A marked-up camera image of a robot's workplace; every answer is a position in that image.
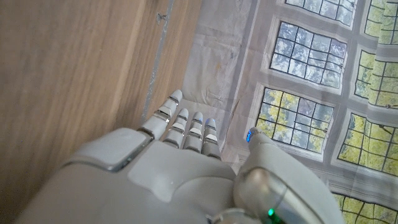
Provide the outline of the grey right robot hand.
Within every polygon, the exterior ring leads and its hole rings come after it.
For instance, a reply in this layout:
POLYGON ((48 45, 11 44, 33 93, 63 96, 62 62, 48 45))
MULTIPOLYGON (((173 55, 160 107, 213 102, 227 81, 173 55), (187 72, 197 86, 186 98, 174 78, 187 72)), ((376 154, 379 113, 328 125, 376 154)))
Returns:
POLYGON ((82 145, 18 223, 343 223, 329 188, 257 128, 235 172, 216 123, 179 109, 174 91, 139 128, 82 145))

